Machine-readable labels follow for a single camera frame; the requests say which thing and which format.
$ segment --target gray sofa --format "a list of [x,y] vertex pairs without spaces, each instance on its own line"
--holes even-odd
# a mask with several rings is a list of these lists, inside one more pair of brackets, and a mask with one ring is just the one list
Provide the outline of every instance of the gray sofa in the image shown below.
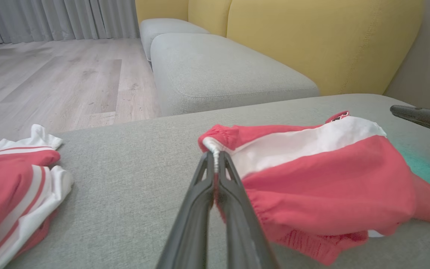
[[[378,123],[396,146],[430,161],[430,129],[391,115],[401,101],[370,94],[294,99],[62,133],[60,165],[75,185],[39,245],[8,269],[153,269],[201,156],[197,138],[215,124],[323,124],[349,110]],[[212,209],[208,267],[226,268],[225,225]],[[284,269],[318,262],[273,245]],[[410,221],[343,252],[333,269],[430,268],[430,223]]]
[[149,19],[140,38],[163,116],[319,96],[299,72],[176,19]]

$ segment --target striped garment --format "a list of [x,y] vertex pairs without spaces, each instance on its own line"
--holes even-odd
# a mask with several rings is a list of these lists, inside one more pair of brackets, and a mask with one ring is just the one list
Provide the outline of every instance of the striped garment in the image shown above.
[[37,124],[31,138],[0,141],[0,268],[34,247],[71,190],[73,179],[59,166],[62,140]]
[[430,184],[386,136],[345,111],[320,126],[217,125],[198,143],[229,153],[268,240],[329,265],[411,218],[430,222]]

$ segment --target floor plank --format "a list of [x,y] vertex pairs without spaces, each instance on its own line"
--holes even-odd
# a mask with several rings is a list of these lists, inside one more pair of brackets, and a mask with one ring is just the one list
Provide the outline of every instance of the floor plank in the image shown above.
[[159,116],[140,39],[0,45],[0,140]]

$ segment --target curtain fold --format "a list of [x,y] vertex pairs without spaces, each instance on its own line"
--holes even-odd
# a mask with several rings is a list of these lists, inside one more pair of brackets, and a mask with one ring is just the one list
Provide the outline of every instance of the curtain fold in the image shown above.
[[0,0],[0,43],[137,37],[133,0]]

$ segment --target red stripe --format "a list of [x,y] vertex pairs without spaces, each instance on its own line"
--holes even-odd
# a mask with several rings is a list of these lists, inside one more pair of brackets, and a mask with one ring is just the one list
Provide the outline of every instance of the red stripe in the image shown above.
[[[31,210],[31,208],[34,206],[36,201],[39,199],[39,196],[41,196],[41,192],[43,192],[44,182],[46,180],[46,171],[44,170],[44,167],[39,167],[39,168],[41,169],[41,184],[39,185],[39,189],[37,191],[36,196],[34,196],[34,199],[31,201],[29,206],[27,206],[26,210],[24,210],[24,212],[21,214],[21,216],[19,216],[19,218],[21,218],[22,216],[25,216],[29,212],[29,210]],[[16,228],[18,227],[19,218],[17,219],[16,223],[12,226],[10,231],[7,233],[7,235],[3,238],[3,240],[1,240],[0,248],[7,241],[7,239],[12,235],[12,233],[14,233]]]
[[11,150],[11,149],[30,149],[30,148],[50,148],[50,149],[53,149],[53,148],[51,148],[50,146],[46,146],[46,145],[44,145],[44,146],[19,146],[19,147],[17,147],[17,148],[6,148],[6,149],[2,149],[2,150],[0,150],[0,152],[2,152],[2,151],[6,151],[6,150]]

